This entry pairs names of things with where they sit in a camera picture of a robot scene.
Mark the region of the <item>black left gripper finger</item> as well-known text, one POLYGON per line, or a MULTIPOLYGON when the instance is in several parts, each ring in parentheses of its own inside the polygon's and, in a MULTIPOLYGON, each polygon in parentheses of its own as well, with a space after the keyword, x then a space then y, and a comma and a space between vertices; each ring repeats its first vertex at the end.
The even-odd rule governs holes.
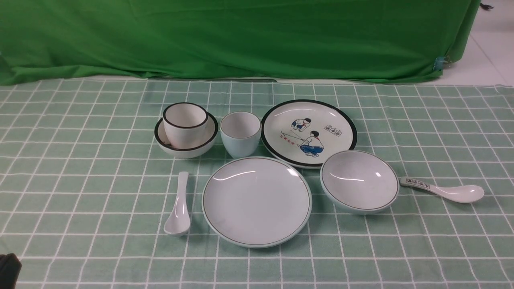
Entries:
POLYGON ((16 254, 0 255, 0 288, 15 289, 22 264, 16 254))

